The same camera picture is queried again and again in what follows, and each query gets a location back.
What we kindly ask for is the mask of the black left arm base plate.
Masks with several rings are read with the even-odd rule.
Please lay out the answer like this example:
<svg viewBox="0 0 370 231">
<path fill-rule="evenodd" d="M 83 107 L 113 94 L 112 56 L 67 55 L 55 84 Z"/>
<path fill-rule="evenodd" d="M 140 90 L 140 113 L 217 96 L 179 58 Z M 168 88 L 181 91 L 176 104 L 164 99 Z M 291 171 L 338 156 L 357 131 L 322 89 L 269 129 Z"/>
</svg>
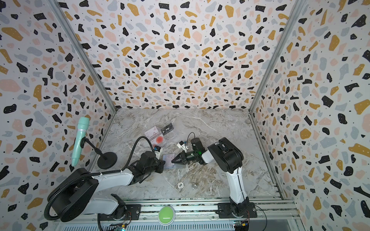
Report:
<svg viewBox="0 0 370 231">
<path fill-rule="evenodd" d="M 139 216 L 141 213 L 141 205 L 140 204 L 133 204 L 133 205 L 118 205 L 118 207 L 113 211 L 113 213 L 106 215 L 100 214 L 101 221 L 132 221 L 132 220 L 139 220 Z"/>
</svg>

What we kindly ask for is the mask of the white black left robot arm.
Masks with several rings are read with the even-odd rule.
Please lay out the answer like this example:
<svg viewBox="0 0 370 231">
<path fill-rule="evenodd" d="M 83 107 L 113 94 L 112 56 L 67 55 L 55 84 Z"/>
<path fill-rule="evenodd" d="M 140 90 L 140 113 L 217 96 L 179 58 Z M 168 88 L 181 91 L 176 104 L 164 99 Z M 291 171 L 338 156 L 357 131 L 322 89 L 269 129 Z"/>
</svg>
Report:
<svg viewBox="0 0 370 231">
<path fill-rule="evenodd" d="M 117 194 L 102 196 L 99 192 L 142 183 L 152 173 L 162 173 L 164 165 L 165 161 L 158 159 L 154 152 L 146 151 L 124 170 L 90 173 L 79 168 L 49 194 L 44 217 L 62 222 L 89 214 L 122 219 L 130 214 L 126 203 Z"/>
</svg>

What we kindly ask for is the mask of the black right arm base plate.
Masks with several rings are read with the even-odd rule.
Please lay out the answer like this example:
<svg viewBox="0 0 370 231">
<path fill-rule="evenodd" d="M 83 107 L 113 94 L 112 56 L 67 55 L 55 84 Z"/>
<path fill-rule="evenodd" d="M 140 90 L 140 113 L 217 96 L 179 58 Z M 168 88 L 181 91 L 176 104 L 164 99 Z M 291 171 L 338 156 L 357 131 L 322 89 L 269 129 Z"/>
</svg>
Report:
<svg viewBox="0 0 370 231">
<path fill-rule="evenodd" d="M 217 204 L 216 214 L 219 218 L 256 218 L 257 212 L 255 204 L 252 202 L 240 203 L 219 203 Z"/>
</svg>

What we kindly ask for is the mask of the white floral credit card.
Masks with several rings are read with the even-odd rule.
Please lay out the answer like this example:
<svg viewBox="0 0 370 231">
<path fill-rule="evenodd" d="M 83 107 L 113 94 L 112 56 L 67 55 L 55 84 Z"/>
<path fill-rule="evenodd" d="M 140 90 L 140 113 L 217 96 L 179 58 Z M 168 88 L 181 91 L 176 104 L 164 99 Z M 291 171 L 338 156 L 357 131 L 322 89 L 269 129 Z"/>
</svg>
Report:
<svg viewBox="0 0 370 231">
<path fill-rule="evenodd" d="M 175 164 L 171 162 L 171 160 L 175 157 L 174 154 L 167 154 L 163 156 L 163 161 L 165 161 L 164 169 L 172 169 L 175 168 Z"/>
</svg>

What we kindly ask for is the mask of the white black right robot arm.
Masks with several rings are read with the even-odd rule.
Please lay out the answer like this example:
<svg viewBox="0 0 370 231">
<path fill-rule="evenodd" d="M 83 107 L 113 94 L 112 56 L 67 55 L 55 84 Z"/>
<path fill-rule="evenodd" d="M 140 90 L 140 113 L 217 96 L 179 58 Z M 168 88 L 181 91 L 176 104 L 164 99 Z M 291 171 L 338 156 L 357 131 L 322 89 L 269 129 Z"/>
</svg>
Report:
<svg viewBox="0 0 370 231">
<path fill-rule="evenodd" d="M 173 164 L 187 165 L 199 163 L 207 165 L 215 161 L 226 173 L 230 188 L 230 204 L 240 213 L 249 204 L 249 198 L 242 180 L 242 162 L 244 155 L 231 141 L 223 137 L 205 148 L 199 138 L 190 141 L 192 151 L 182 151 L 174 159 Z"/>
</svg>

